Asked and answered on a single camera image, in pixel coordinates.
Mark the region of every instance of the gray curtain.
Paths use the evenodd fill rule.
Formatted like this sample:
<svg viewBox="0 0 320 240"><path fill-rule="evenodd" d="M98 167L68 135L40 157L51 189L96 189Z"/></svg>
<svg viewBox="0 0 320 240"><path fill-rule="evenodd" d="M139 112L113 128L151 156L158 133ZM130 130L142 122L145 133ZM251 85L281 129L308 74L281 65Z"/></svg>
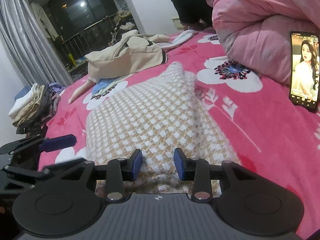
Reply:
<svg viewBox="0 0 320 240"><path fill-rule="evenodd" d="M28 0L0 0L0 32L8 51L29 85L73 83L42 32Z"/></svg>

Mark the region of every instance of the doll arm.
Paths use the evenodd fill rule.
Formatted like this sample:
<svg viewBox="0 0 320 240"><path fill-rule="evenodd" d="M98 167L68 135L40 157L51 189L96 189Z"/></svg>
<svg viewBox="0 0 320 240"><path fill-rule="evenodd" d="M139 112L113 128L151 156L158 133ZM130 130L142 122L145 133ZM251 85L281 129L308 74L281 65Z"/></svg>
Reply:
<svg viewBox="0 0 320 240"><path fill-rule="evenodd" d="M72 94L71 98L68 100L69 104L72 104L75 100L77 100L80 96L82 96L85 92L87 92L90 88L92 88L96 83L90 79L78 87Z"/></svg>

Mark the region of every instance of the black pants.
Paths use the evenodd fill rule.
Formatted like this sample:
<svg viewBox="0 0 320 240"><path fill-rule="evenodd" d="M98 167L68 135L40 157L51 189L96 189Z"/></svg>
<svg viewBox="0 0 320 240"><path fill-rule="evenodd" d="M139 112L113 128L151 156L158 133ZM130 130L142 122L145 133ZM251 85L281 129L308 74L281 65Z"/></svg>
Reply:
<svg viewBox="0 0 320 240"><path fill-rule="evenodd" d="M184 24L195 24L203 20L212 26L212 7L205 0L171 0L176 8L180 21Z"/></svg>

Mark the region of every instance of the window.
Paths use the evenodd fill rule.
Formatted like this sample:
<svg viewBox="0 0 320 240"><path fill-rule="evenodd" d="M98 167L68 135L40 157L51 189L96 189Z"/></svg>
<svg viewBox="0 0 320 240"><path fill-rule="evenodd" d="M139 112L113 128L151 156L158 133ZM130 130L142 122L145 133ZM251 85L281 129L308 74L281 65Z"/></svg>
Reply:
<svg viewBox="0 0 320 240"><path fill-rule="evenodd" d="M117 12L114 0L50 0L48 8L64 40Z"/></svg>

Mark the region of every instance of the bed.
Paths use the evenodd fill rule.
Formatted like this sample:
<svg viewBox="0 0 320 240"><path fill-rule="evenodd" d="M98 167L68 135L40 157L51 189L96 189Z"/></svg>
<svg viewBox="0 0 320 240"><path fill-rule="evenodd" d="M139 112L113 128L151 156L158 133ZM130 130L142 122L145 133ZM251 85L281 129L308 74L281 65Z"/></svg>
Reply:
<svg viewBox="0 0 320 240"><path fill-rule="evenodd" d="M47 137L74 134L77 144L42 153L39 170L72 158L87 158L86 119L90 111L126 87L154 78L172 62L179 62L184 71L196 75L196 94L239 162L301 198L305 214L297 233L305 239L320 228L320 112L312 114L294 106L288 99L288 87L232 61L225 63L226 54L212 36L197 34L169 51L166 64L134 74L100 99L91 99L88 92L68 105L74 89L86 77L68 87L56 116L48 123Z"/></svg>

